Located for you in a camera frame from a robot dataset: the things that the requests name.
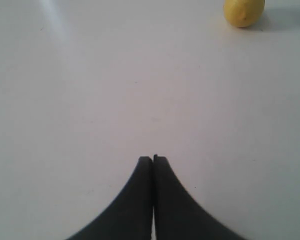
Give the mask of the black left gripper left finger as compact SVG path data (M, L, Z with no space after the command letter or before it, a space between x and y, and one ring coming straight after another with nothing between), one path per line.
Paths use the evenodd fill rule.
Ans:
M150 240L153 224L153 161L138 159L129 180L92 222L70 240Z

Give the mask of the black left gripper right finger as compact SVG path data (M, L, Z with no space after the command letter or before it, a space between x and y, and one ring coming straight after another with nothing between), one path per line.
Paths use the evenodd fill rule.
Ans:
M153 157L154 223L158 240L242 240L186 191L168 159Z

